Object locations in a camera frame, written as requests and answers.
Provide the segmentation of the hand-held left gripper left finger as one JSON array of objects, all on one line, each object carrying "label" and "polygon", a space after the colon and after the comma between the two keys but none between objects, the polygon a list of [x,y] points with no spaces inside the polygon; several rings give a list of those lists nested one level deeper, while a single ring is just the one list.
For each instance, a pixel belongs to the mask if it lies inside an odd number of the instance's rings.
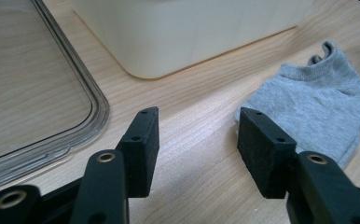
[{"label": "hand-held left gripper left finger", "polygon": [[159,153],[159,109],[139,111],[114,149],[87,163],[70,224],[129,224],[130,198],[149,195]]}]

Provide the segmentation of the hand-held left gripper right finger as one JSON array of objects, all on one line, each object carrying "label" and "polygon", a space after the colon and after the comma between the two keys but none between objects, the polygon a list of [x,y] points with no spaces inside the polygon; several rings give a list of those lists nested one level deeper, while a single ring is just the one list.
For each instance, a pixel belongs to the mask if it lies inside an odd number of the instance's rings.
[{"label": "hand-held left gripper right finger", "polygon": [[237,148],[264,198],[286,198],[291,224],[360,224],[360,188],[331,158],[296,145],[262,112],[241,109]]}]

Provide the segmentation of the grey ankle sock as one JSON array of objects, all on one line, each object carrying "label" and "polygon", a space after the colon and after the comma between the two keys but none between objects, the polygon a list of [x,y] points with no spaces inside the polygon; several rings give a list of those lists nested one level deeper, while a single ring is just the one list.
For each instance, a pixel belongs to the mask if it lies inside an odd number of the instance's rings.
[{"label": "grey ankle sock", "polygon": [[282,64],[242,105],[295,139],[296,152],[322,153],[343,168],[360,143],[360,75],[333,42],[322,49],[304,66]]}]

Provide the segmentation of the white divided storage box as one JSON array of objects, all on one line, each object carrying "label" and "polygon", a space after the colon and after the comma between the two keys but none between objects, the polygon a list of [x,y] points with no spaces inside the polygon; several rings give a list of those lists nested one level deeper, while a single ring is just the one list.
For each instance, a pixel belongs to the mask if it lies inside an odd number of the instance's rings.
[{"label": "white divided storage box", "polygon": [[158,78],[297,26],[314,0],[68,0],[131,75]]}]

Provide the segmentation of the transparent plastic lid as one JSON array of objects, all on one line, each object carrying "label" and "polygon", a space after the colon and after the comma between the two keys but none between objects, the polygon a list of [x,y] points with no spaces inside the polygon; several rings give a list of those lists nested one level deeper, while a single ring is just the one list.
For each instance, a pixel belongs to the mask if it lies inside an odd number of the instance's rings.
[{"label": "transparent plastic lid", "polygon": [[0,0],[0,185],[94,139],[109,104],[43,0]]}]

